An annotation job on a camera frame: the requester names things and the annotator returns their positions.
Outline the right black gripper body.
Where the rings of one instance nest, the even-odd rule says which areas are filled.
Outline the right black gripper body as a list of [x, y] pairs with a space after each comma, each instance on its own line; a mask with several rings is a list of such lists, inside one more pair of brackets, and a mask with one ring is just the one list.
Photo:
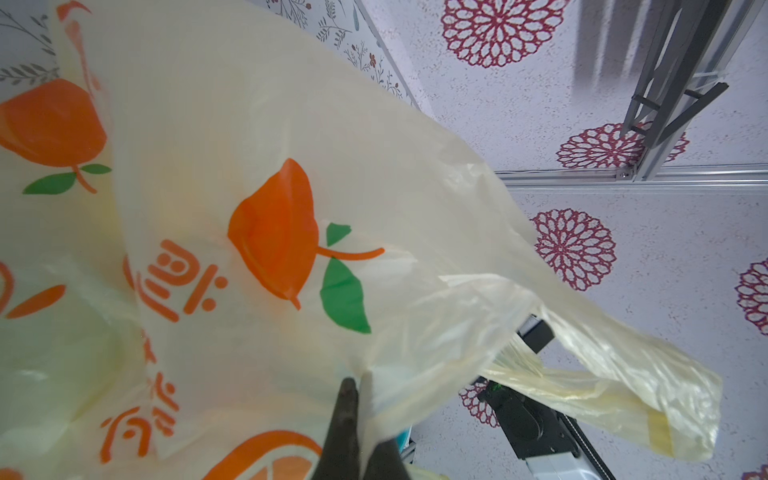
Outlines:
[[492, 380], [479, 400], [493, 409], [511, 448], [534, 478], [614, 480], [575, 419]]

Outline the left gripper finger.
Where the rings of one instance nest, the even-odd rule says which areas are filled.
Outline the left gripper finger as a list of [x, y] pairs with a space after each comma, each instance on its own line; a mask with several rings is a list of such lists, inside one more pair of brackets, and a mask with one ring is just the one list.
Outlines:
[[312, 480], [357, 480], [360, 450], [357, 436], [359, 394], [353, 378], [339, 387], [322, 454]]

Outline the cream plastic bag orange print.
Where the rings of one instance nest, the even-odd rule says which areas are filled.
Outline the cream plastic bag orange print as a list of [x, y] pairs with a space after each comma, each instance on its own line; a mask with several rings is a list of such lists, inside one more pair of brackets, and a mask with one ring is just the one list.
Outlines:
[[246, 1], [54, 1], [1, 106], [1, 475], [304, 479], [478, 376], [712, 456], [721, 379], [606, 315], [460, 138]]

